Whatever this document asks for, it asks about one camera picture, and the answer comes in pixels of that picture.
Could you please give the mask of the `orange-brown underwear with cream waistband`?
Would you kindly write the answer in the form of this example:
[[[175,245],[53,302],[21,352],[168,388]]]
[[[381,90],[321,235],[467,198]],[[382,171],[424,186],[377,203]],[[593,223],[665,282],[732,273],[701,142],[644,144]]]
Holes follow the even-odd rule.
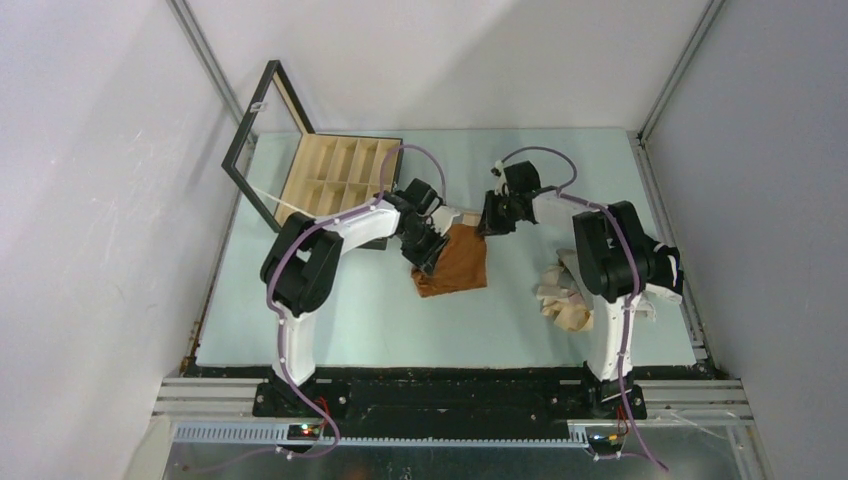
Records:
[[[432,274],[413,268],[411,278],[421,298],[482,289],[487,281],[487,244],[477,227],[482,215],[463,211],[448,231],[449,240]]]

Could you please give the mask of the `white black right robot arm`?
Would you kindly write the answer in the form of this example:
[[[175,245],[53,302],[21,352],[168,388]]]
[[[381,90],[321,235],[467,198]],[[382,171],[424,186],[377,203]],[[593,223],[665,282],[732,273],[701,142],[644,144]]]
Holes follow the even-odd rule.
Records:
[[[650,237],[628,201],[599,204],[544,187],[529,161],[497,162],[498,181],[485,194],[478,231],[506,235],[518,222],[566,226],[574,235],[577,275],[592,296],[593,341],[587,366],[598,379],[581,392],[585,411],[606,418],[622,403],[616,381],[632,369],[630,346],[636,307],[644,292],[681,302],[680,252]]]

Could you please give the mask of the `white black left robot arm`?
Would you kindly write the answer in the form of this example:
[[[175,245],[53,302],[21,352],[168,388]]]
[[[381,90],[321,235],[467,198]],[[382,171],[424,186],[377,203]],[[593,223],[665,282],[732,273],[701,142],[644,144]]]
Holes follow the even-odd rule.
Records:
[[[283,409],[299,417],[315,406],[316,390],[305,382],[316,369],[315,324],[342,256],[374,240],[397,237],[402,256],[431,275],[449,229],[461,216],[429,184],[415,179],[405,189],[380,192],[332,216],[296,212],[285,221],[260,271],[266,304],[277,316],[274,369],[286,380],[277,395]]]

